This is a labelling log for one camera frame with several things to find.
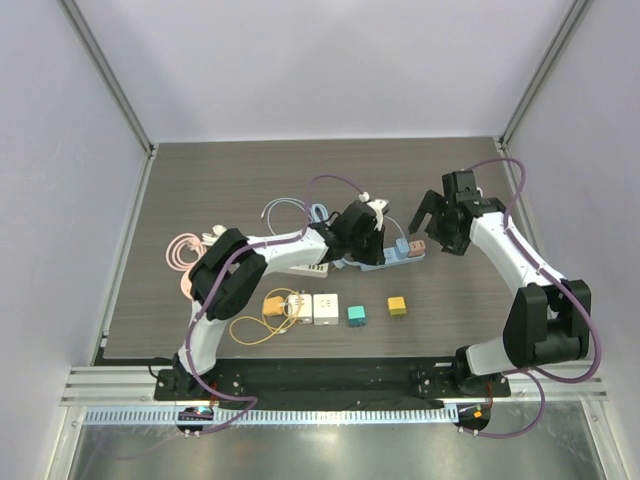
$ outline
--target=power strip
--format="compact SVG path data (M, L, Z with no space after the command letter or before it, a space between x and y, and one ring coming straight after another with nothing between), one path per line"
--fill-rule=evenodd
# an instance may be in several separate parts
M313 324L337 325L340 321L337 293L317 293L313 296Z
M329 275L329 264L321 265L298 265L297 267L289 267L281 270L281 273L290 273L291 275L302 275L303 277L327 278Z
M298 307L298 299L302 299L302 306ZM289 315L298 312L300 323L311 323L313 321L313 297L308 293L300 296L292 293L287 297L287 313Z

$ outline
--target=power adapter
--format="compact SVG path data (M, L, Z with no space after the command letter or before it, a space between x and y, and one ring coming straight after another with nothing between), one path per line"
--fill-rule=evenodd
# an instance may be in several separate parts
M298 322L311 323L313 320L313 300L308 293L301 293L298 295L291 294L287 297L287 313L289 315L295 315L298 311L298 302L302 299L302 307L298 313Z

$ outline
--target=teal cube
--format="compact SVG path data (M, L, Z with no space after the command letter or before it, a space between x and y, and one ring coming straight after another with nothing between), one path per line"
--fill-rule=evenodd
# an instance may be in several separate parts
M362 305L348 307L347 318L350 327L364 327L367 324L367 316Z

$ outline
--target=yellow cable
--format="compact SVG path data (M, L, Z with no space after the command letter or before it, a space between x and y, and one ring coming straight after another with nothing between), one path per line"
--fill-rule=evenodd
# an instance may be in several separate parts
M279 326L273 327L273 326L269 325L269 322L267 322L267 319L265 318L265 315L264 315L264 303L267 301L267 299L269 299L271 297L271 295L273 295L274 292L280 292L280 291L285 291L285 292L289 292L290 294L297 295L298 296L298 309L296 310L296 313L293 314L293 315L291 315L291 312L289 312L287 314L286 318L284 319L284 321ZM229 324L229 335L231 335L231 338L233 338L240 345L247 345L247 346L258 345L259 343L266 342L267 340L269 340L274 335L277 335L278 333L280 333L284 329L289 328L294 323L296 323L296 321L298 320L298 315L300 315L300 310L301 309L302 309L302 297L300 296L300 294L298 292L296 292L295 290L291 290L289 288L274 288L273 290L271 290L269 293L267 293L265 295L264 300L262 301L262 320L259 319L259 318L250 317L250 316L238 317L238 318L236 318L235 320L233 320ZM233 326L235 325L236 322L238 322L240 320L253 320L254 322L258 322L260 325L265 327L271 333L269 333L269 335L267 335L266 337L264 337L264 338L262 338L260 340L256 340L255 342L243 342L242 340L238 340L238 338L233 334Z

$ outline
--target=blue power strip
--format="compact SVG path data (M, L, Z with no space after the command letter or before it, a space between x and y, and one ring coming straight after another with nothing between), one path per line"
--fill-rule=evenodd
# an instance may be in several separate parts
M360 267L363 272L371 272L373 270L381 270L383 268L395 267L398 265L404 265L405 263L419 262L424 258L424 253L417 257L409 257L409 242L405 238L398 238L396 244L393 247L387 247L384 252L384 265L365 265L359 262L349 262L348 260L336 260L333 265L336 268L342 268L346 265Z

